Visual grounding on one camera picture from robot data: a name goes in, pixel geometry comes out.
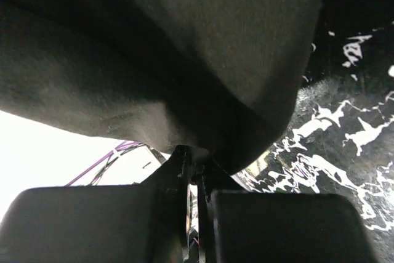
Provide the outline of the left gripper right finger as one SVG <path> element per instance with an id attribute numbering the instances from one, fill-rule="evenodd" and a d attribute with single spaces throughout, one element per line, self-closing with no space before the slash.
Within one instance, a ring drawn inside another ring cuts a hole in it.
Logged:
<path id="1" fill-rule="evenodd" d="M 360 216 L 333 194 L 251 193 L 215 161 L 195 166 L 201 262 L 375 262 Z"/>

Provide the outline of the black printed t-shirt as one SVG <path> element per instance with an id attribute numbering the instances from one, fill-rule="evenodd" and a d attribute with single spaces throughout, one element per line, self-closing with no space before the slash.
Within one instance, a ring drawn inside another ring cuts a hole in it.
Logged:
<path id="1" fill-rule="evenodd" d="M 1 110 L 234 174 L 287 128 L 322 0 L 1 0 Z"/>

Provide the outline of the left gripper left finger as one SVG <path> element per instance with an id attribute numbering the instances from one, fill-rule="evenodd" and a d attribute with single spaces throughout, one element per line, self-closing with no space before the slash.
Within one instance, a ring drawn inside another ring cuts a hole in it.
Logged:
<path id="1" fill-rule="evenodd" d="M 1 222 L 2 262 L 183 262 L 189 257 L 191 151 L 137 185 L 32 188 Z"/>

